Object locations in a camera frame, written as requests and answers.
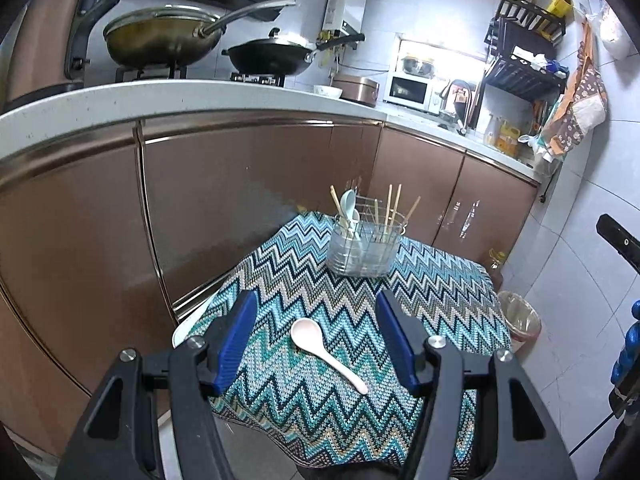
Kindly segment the white ceramic spoon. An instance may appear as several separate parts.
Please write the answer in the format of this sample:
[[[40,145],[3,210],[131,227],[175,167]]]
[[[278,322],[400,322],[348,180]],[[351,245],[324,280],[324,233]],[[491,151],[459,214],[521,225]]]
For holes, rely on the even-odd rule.
[[[350,219],[350,211],[352,210],[352,208],[356,208],[356,192],[354,190],[347,190],[343,193],[343,195],[341,196],[341,200],[340,200],[343,212],[344,212],[344,216],[348,219]],[[349,234],[349,228],[347,231],[344,231],[346,236],[348,236],[349,238],[351,238],[353,240],[353,238],[350,236]]]
[[[349,234],[354,240],[360,240],[359,234],[360,214],[356,208],[350,211]]]
[[[299,318],[290,329],[290,337],[297,348],[303,350],[334,368],[363,396],[369,393],[366,383],[346,365],[335,359],[326,350],[320,325],[311,318]]]

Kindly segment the wooden chopstick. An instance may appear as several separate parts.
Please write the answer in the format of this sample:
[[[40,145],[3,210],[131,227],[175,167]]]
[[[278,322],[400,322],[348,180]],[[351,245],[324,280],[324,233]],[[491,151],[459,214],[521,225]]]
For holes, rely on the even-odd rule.
[[[409,223],[409,220],[413,215],[413,213],[416,211],[416,207],[420,204],[420,201],[421,201],[421,196],[418,196],[414,201],[414,203],[412,204],[411,208],[409,209],[408,214],[405,215],[404,222],[402,222],[403,226],[406,226]]]
[[[388,192],[386,197],[385,216],[384,216],[384,228],[382,234],[382,240],[385,242],[388,235],[388,226],[390,225],[390,204],[392,203],[393,185],[388,186]]]
[[[341,228],[344,231],[347,231],[349,228],[349,221],[348,219],[344,216],[344,212],[341,206],[340,201],[337,198],[337,194],[335,192],[335,188],[333,185],[330,186],[330,195],[331,198],[333,200],[333,203],[335,205],[336,211],[337,211],[337,215],[338,215],[338,223],[340,224]]]
[[[392,210],[392,215],[390,216],[390,229],[392,230],[395,225],[396,216],[398,213],[399,201],[401,198],[402,184],[398,184],[396,188],[396,195],[394,199],[394,206]]]

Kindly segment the kitchen faucet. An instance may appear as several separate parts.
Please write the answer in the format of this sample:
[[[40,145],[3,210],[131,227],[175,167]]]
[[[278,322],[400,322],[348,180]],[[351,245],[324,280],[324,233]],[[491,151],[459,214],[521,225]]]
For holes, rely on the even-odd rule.
[[[457,133],[460,136],[466,136],[468,132],[477,88],[478,84],[473,84],[463,79],[453,79],[439,93],[443,110],[446,110],[448,102],[452,103],[454,117],[457,119]]]

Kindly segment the waste bin with bag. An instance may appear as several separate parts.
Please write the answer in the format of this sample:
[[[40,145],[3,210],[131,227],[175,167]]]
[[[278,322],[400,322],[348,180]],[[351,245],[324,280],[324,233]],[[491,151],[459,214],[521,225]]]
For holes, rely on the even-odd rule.
[[[509,330],[514,352],[533,344],[541,333],[538,313],[523,297],[515,292],[498,292],[500,309]]]

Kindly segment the blue gloved hand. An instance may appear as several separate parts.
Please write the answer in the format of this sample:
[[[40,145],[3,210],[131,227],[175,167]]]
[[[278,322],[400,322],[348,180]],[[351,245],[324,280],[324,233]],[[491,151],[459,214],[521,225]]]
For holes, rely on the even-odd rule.
[[[634,324],[629,327],[623,349],[614,362],[611,374],[612,391],[608,404],[616,418],[639,400],[639,303],[631,307]]]

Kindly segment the oil bottle on floor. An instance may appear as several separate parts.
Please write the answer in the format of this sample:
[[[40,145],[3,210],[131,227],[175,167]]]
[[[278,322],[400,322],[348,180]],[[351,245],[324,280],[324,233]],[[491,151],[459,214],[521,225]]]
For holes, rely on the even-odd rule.
[[[500,272],[506,262],[506,254],[491,248],[488,252],[488,270],[490,272]]]

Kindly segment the zigzag patterned table cloth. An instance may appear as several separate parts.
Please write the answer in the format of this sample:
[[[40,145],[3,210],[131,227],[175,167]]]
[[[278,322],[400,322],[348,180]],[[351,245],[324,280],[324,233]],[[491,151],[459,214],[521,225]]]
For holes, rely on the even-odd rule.
[[[384,278],[353,278],[326,264],[330,221],[307,212],[248,254],[193,325],[205,333],[244,290],[256,294],[255,324],[238,374],[213,415],[262,432],[297,465],[324,468],[407,458],[422,401],[396,377],[374,307],[382,290],[430,335],[488,356],[511,338],[487,272],[476,262],[405,237]],[[311,318],[335,359],[368,386],[363,396],[334,368],[296,347],[292,324]]]

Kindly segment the yellow oil bottle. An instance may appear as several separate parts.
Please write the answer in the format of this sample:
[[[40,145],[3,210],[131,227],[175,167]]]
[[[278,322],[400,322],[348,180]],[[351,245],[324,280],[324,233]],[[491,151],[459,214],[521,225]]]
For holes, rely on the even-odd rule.
[[[518,157],[520,144],[518,138],[521,136],[521,130],[511,125],[510,122],[502,122],[497,134],[496,148],[501,153],[512,158]]]

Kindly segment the hanging patterned apron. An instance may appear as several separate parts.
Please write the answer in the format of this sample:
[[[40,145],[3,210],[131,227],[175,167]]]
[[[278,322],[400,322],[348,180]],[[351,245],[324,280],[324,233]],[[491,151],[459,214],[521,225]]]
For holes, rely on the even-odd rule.
[[[542,129],[544,148],[553,158],[574,150],[608,114],[608,95],[594,65],[593,32],[588,22],[582,31],[576,70],[570,75],[559,106]]]

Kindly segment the white microwave oven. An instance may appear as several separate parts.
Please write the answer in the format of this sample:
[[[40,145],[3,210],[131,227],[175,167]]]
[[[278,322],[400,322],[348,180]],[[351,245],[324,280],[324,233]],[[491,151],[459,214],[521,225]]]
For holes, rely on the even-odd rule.
[[[426,112],[432,92],[433,81],[427,78],[391,73],[387,78],[384,101]]]

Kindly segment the copper rice cooker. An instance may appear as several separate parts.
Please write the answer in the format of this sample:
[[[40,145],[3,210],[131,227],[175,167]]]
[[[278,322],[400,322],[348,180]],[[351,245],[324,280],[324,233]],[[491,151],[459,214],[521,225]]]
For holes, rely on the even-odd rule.
[[[374,79],[341,73],[333,77],[331,87],[341,90],[342,100],[368,107],[375,107],[380,91],[380,84]]]

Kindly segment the gas stove top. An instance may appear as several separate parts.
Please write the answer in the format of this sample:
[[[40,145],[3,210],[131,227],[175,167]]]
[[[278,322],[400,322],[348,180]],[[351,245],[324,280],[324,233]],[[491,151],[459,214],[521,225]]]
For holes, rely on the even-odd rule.
[[[217,74],[216,70],[211,70],[210,68],[192,68],[189,66],[149,65],[142,68],[119,66],[115,70],[114,81],[116,84],[152,79],[224,80],[278,88],[285,86],[285,76],[247,75],[238,72]]]

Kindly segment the white bowl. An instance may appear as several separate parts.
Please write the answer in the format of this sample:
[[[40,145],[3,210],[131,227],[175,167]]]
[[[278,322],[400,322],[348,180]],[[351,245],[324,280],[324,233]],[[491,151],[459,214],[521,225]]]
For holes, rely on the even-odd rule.
[[[315,84],[312,87],[312,92],[314,92],[316,96],[325,96],[326,98],[336,100],[343,94],[343,90],[341,88],[325,86],[324,84]]]

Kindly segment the brass wok with glass lid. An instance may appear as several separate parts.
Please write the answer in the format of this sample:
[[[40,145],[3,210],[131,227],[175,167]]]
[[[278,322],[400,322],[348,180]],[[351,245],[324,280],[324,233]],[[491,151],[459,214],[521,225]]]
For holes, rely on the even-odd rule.
[[[111,59],[122,67],[189,66],[216,47],[229,24],[295,5],[296,0],[268,0],[219,16],[197,6],[165,4],[114,18],[103,29],[103,38]]]

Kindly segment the black wok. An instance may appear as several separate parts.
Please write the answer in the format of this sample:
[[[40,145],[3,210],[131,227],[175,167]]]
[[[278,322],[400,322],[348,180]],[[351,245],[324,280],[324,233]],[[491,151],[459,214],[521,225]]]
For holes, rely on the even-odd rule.
[[[280,29],[275,27],[270,30],[267,38],[238,44],[222,50],[221,54],[231,61],[240,74],[288,77],[303,73],[320,52],[364,40],[366,36],[363,34],[353,34],[331,39],[317,47],[307,47],[306,44],[281,35]]]

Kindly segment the copper black thermos kettle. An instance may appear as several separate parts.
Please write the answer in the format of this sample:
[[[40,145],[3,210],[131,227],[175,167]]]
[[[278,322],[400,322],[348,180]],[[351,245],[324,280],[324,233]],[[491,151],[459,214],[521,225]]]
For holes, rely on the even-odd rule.
[[[9,62],[3,109],[81,89],[89,37],[119,0],[30,0]]]

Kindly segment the white water heater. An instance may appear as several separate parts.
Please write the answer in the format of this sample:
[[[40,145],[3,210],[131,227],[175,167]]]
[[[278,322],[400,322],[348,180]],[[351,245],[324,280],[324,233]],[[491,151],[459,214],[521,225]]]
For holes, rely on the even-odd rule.
[[[367,0],[328,0],[322,29],[334,35],[360,34]]]

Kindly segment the black wall rack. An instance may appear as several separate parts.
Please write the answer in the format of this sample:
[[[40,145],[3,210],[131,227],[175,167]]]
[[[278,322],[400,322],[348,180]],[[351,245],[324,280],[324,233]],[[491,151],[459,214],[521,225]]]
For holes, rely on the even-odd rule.
[[[556,98],[570,71],[556,50],[565,35],[565,20],[527,0],[498,0],[485,36],[485,86],[527,101]]]

